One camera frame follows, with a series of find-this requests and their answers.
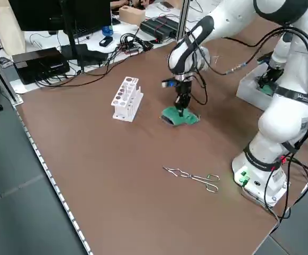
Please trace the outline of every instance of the monitor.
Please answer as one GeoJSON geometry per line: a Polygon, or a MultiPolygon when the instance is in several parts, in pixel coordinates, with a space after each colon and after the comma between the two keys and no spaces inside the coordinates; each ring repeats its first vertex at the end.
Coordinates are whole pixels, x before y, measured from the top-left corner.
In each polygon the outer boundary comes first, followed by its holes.
{"type": "MultiPolygon", "coordinates": [[[[65,29],[63,0],[9,0],[22,31],[65,29]]],[[[66,0],[72,27],[96,29],[111,25],[110,0],[66,0]]]]}

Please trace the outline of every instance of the wooden block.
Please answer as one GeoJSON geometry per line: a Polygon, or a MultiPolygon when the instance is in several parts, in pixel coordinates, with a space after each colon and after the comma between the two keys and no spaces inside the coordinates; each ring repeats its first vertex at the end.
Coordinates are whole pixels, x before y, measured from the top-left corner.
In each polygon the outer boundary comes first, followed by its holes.
{"type": "Polygon", "coordinates": [[[145,19],[145,10],[139,10],[129,6],[123,6],[119,9],[119,20],[123,22],[139,26],[145,19]]]}
{"type": "Polygon", "coordinates": [[[165,0],[167,3],[170,3],[174,8],[181,9],[182,8],[182,0],[165,0]]]}

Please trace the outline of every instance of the white container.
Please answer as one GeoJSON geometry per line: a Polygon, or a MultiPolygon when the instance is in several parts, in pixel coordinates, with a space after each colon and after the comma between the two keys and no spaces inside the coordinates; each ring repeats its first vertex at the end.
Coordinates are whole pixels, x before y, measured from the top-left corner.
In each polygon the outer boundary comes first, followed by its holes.
{"type": "Polygon", "coordinates": [[[257,66],[252,72],[244,77],[237,90],[237,97],[248,102],[251,105],[265,111],[271,101],[272,97],[264,94],[258,90],[258,83],[255,81],[256,77],[262,76],[267,70],[267,64],[257,66]]]}
{"type": "Polygon", "coordinates": [[[114,119],[128,122],[134,120],[143,97],[141,87],[136,89],[138,81],[137,78],[126,77],[122,82],[112,101],[114,119]]]}
{"type": "Polygon", "coordinates": [[[25,53],[24,33],[8,0],[0,0],[0,40],[8,55],[25,53]]]}

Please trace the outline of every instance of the computer monitor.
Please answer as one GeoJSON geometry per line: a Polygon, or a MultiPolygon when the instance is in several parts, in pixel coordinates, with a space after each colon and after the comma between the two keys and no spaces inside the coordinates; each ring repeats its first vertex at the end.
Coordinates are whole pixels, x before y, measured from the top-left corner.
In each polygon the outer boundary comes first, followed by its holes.
{"type": "MultiPolygon", "coordinates": [[[[62,0],[9,0],[22,31],[65,29],[62,0]]],[[[72,27],[96,29],[111,25],[110,0],[66,0],[72,27]]]]}
{"type": "Polygon", "coordinates": [[[70,45],[61,51],[67,60],[90,65],[94,52],[86,44],[76,45],[73,28],[99,29],[112,23],[109,0],[9,0],[23,31],[65,30],[70,45]]]}

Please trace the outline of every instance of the brown table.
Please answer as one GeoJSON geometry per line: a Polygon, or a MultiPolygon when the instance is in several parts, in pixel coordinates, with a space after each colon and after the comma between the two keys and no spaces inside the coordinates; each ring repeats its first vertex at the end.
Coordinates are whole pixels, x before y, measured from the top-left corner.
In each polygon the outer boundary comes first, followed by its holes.
{"type": "MultiPolygon", "coordinates": [[[[258,19],[239,38],[254,42],[271,27],[258,19]]],[[[261,115],[235,97],[238,81],[254,63],[228,77],[205,73],[209,103],[191,103],[202,121],[172,128],[159,119],[176,96],[160,84],[171,75],[166,59],[172,46],[132,57],[87,86],[29,92],[18,111],[94,254],[251,254],[275,225],[241,196],[230,167],[256,134],[261,115]],[[125,76],[139,78],[144,92],[133,123],[112,119],[110,103],[125,76]],[[162,166],[217,174],[219,193],[173,177],[162,166]]],[[[220,56],[217,69],[223,71],[254,51],[224,39],[207,47],[220,56]]],[[[69,84],[92,79],[82,75],[69,84]]],[[[197,84],[193,90],[203,97],[197,84]]],[[[298,158],[308,164],[308,144],[298,158]]],[[[292,172],[294,201],[305,182],[292,172]]]]}

